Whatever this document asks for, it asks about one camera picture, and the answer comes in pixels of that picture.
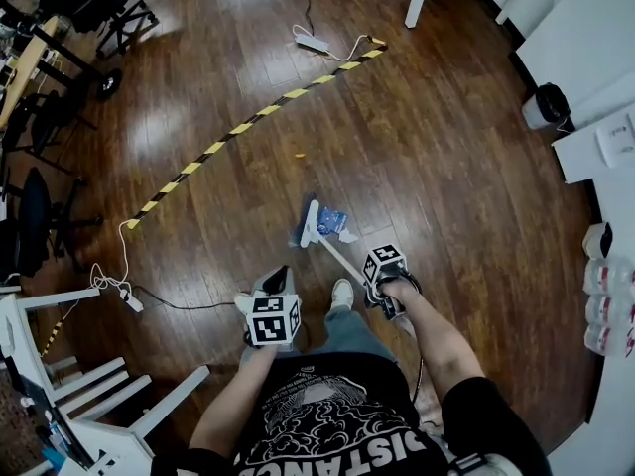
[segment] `jeans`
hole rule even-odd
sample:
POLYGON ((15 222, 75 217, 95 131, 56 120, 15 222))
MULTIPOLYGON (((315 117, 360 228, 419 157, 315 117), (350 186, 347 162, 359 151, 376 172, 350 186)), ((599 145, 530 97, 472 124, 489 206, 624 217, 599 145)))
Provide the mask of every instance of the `jeans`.
MULTIPOLYGON (((397 363, 397 358, 373 335, 373 332, 370 331, 370 328, 361 318, 361 315, 347 306, 336 306, 332 308, 326 315, 324 323, 328 333, 328 340, 320 349, 316 349, 309 354, 367 353, 381 356, 393 363, 397 363)), ((240 358, 241 365, 249 360, 253 351, 254 349, 251 347, 245 349, 240 358)), ((276 358, 295 358, 298 356, 306 355, 303 355, 298 350, 293 350, 278 353, 276 358)))

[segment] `plastic bottle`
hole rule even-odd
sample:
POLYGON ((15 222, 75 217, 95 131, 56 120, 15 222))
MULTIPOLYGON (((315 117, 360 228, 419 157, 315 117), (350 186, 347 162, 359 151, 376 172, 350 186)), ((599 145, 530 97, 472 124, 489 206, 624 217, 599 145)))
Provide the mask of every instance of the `plastic bottle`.
POLYGON ((635 331, 629 327, 592 324, 584 334, 584 345, 601 356, 628 357, 635 346, 635 331))
POLYGON ((588 295, 624 293, 635 282, 635 267, 623 258, 591 259, 584 270, 584 292, 588 295))
POLYGON ((589 324, 627 327, 635 321, 635 298, 628 293, 612 297, 591 295, 586 302, 585 312, 589 324))

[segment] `wooden floor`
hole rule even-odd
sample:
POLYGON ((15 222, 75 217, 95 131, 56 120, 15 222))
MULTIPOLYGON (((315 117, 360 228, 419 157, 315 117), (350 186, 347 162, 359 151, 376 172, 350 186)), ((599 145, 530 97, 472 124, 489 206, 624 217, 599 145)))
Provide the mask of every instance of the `wooden floor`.
MULTIPOLYGON (((124 70, 119 93, 89 102, 85 116, 99 130, 78 132, 62 157, 90 181, 75 215, 106 218, 80 236, 81 259, 115 277, 123 271, 121 221, 221 135, 337 65, 294 45, 291 27, 306 24, 307 0, 146 1, 161 25, 110 63, 124 70)), ((401 246, 427 298, 551 450, 583 421, 593 370, 582 346, 588 202, 581 187, 563 184, 550 136, 526 129, 509 40, 482 4, 426 0, 411 31, 403 25, 408 2, 313 0, 316 33, 335 52, 347 54, 359 34, 385 40, 389 52, 259 122, 125 230, 130 280, 198 306, 232 299, 289 264, 317 347, 343 272, 322 248, 287 246, 303 196, 314 191, 361 236, 340 245, 357 266, 370 246, 401 246)), ((89 58, 94 37, 68 43, 89 58)), ((12 161, 19 183, 29 163, 12 161)), ((40 169, 62 200, 67 179, 40 169)), ((26 289, 87 282, 66 259, 50 260, 26 289)), ((86 368, 124 356, 132 375, 152 376, 153 400, 210 364, 213 377, 155 435, 187 441, 236 370, 242 320, 232 306, 175 311, 141 299, 141 314, 113 291, 87 301, 68 319, 68 345, 86 368)), ((42 345, 58 315, 40 314, 42 345)), ((414 385, 414 343, 379 312, 369 322, 414 385)), ((67 350, 60 342, 50 356, 67 350)), ((430 386, 424 391, 424 417, 439 420, 430 386)))

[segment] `person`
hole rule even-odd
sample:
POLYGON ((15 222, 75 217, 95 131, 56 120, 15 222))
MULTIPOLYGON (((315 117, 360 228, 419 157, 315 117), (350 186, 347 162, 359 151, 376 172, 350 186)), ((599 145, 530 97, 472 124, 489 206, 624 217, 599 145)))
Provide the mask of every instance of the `person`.
POLYGON ((447 446, 419 430, 395 357, 352 310, 353 288, 340 279, 325 319, 326 344, 286 357, 278 346, 264 346, 243 358, 202 415, 187 454, 156 457, 153 474, 176 474, 177 466, 236 476, 446 475, 478 466, 490 468, 485 474, 551 474, 540 445, 458 330, 410 283, 382 288, 414 326, 442 404, 447 446))

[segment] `hand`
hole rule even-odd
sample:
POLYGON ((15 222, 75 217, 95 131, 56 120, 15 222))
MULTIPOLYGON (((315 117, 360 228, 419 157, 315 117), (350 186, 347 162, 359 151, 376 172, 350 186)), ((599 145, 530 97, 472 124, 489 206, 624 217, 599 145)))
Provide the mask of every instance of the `hand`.
POLYGON ((397 299, 405 308, 408 308, 408 303, 412 303, 419 296, 415 287, 404 279, 382 284, 381 293, 397 299))

